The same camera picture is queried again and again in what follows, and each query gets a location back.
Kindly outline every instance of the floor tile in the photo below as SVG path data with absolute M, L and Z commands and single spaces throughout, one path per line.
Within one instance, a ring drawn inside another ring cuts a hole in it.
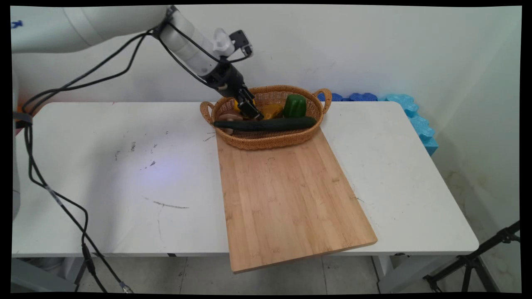
M 114 272 L 135 293 L 179 294 L 186 258 L 106 258 Z M 94 259 L 96 274 L 110 293 L 122 293 L 101 259 Z M 78 292 L 101 292 L 93 276 L 85 271 Z
M 454 262 L 454 260 L 438 268 L 436 271 L 431 273 L 431 275 L 434 275 L 440 272 L 452 262 Z M 438 287 L 443 292 L 446 292 L 446 293 L 447 292 L 461 292 L 462 283 L 464 279 L 464 272 L 465 272 L 465 267 L 462 267 L 458 269 L 457 271 L 449 274 L 447 277 L 438 281 Z M 484 286 L 482 285 L 480 278 L 478 277 L 476 272 L 473 270 L 473 272 L 471 273 L 471 279 L 469 281 L 469 292 L 485 292 L 485 291 L 486 290 L 484 289 Z M 432 292 L 432 289 L 430 288 L 428 282 L 426 282 L 424 279 L 419 279 L 397 293 L 431 293 L 431 292 Z
M 233 274 L 229 256 L 188 258 L 181 294 L 325 294 L 320 258 Z
M 370 256 L 323 257 L 327 294 L 378 294 Z

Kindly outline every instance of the basket handle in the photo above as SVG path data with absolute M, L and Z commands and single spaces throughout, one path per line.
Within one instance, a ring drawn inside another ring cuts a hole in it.
M 323 113 L 325 114 L 331 106 L 331 102 L 333 101 L 333 94 L 329 89 L 326 88 L 318 89 L 318 91 L 314 93 L 316 97 L 318 97 L 319 94 L 325 95 L 325 104 L 323 105 Z
M 214 109 L 214 105 L 210 102 L 202 102 L 201 105 L 199 105 L 199 111 L 201 111 L 203 118 L 212 126 L 213 121 L 209 113 L 209 107 Z

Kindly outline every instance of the table leg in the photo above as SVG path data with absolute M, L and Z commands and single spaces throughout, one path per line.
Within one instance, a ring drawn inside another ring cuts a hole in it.
M 80 275 L 81 268 L 83 268 L 83 258 L 65 258 L 58 276 L 77 284 L 76 280 Z
M 76 285 L 18 259 L 11 259 L 11 282 L 37 292 L 74 292 Z
M 398 292 L 454 258 L 454 255 L 413 255 L 385 274 L 378 283 L 380 292 Z
M 389 255 L 375 255 L 371 258 L 375 264 L 375 270 L 377 271 L 379 280 L 394 270 L 394 266 L 392 265 L 392 260 L 390 259 Z

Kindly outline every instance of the cucumber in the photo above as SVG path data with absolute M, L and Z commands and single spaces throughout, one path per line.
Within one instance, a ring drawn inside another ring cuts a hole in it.
M 310 128 L 316 124 L 312 117 L 276 118 L 261 121 L 215 121 L 217 128 L 227 128 L 238 131 L 286 131 Z

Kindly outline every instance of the white folding table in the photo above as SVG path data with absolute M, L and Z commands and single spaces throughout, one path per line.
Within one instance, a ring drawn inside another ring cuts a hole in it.
M 337 254 L 374 256 L 382 293 L 478 248 L 397 103 L 333 102 L 321 128 L 379 240 Z M 51 103 L 34 118 L 34 157 L 54 190 L 87 209 L 88 234 L 104 255 L 227 254 L 213 136 L 197 102 Z M 28 178 L 23 134 L 16 154 L 22 199 L 12 257 L 81 256 L 79 229 Z M 411 257 L 393 269 L 395 254 Z

